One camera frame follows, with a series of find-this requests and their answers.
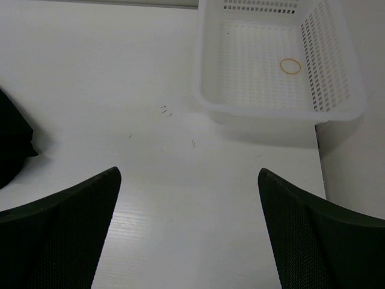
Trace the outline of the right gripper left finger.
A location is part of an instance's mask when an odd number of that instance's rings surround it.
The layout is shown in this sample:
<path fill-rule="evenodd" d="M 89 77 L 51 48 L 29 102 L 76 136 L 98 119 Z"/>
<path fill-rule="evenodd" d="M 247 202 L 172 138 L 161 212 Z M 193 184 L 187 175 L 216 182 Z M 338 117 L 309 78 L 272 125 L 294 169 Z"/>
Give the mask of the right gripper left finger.
<path fill-rule="evenodd" d="M 1 288 L 91 288 L 120 186 L 112 167 L 1 211 Z"/>

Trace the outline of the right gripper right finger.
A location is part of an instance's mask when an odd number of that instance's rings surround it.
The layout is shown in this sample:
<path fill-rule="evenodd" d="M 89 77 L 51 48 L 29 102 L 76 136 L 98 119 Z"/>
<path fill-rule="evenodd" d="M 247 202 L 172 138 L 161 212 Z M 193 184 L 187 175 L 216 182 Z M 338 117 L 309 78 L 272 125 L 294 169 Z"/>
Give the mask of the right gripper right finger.
<path fill-rule="evenodd" d="M 263 214 L 282 288 L 384 288 L 384 220 L 338 206 L 263 168 Z"/>

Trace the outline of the black pleated skirt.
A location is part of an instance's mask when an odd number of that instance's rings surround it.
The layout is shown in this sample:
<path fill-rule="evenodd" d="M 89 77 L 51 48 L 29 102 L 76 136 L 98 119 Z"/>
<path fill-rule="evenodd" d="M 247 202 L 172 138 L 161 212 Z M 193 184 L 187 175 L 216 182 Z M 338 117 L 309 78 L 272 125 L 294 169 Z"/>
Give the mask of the black pleated skirt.
<path fill-rule="evenodd" d="M 10 98 L 1 92 L 1 188 L 19 174 L 27 158 L 38 155 L 32 145 L 33 132 Z"/>

